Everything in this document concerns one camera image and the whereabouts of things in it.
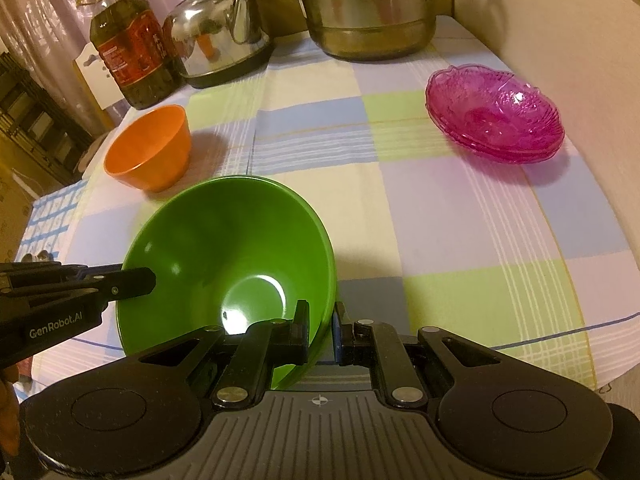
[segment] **tablecloth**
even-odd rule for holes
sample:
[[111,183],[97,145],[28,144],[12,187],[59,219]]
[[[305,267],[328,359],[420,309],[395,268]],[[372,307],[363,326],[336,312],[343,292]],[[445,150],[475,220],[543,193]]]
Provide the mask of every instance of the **tablecloth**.
[[[58,192],[79,199],[75,209],[42,211],[56,197],[36,204],[18,258],[47,240],[66,263],[120,262],[168,197],[212,176],[260,174],[322,219],[352,319],[401,333],[441,326],[591,388],[606,384],[640,362],[640,272],[628,243],[569,139],[528,166],[489,162],[446,140],[424,88],[435,70],[468,62],[508,70],[444,16],[427,49],[389,62],[349,63],[305,34],[283,38],[265,70],[167,99],[186,108],[193,136],[176,186],[145,196],[106,176],[98,155],[85,184]],[[36,232],[63,210],[58,227]],[[103,319],[37,355],[29,393],[122,357],[113,306]],[[364,368],[335,365],[327,339],[295,387],[369,385]]]

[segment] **hand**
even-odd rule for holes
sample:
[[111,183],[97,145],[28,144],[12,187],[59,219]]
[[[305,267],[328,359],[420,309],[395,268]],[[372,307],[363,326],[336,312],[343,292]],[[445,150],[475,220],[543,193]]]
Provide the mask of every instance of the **hand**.
[[18,398],[13,383],[19,377],[17,365],[0,372],[0,447],[11,456],[18,454],[20,424],[18,423]]

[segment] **pink glass bowl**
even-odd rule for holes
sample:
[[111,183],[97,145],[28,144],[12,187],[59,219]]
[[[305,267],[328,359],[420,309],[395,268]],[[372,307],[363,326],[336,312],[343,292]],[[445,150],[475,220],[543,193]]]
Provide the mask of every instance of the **pink glass bowl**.
[[426,97],[431,119],[446,135],[491,160],[540,162],[564,140],[556,106],[511,72],[450,66],[431,76]]

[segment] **finger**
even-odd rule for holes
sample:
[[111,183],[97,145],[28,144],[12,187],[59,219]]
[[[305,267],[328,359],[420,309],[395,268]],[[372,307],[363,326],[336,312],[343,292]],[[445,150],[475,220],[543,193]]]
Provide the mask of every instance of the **finger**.
[[18,398],[14,388],[4,383],[8,401],[4,408],[0,410],[0,447],[11,456],[18,455],[20,444],[20,424],[18,423]]
[[12,365],[2,370],[2,378],[10,383],[17,383],[20,378],[18,365]]

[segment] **blue checkered cloth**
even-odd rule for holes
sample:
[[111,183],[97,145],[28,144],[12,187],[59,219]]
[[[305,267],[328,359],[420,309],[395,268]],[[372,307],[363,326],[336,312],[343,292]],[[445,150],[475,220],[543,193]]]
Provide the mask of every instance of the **blue checkered cloth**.
[[31,218],[16,255],[17,262],[27,253],[38,254],[42,250],[58,257],[64,233],[69,229],[86,184],[86,180],[80,180],[33,203]]

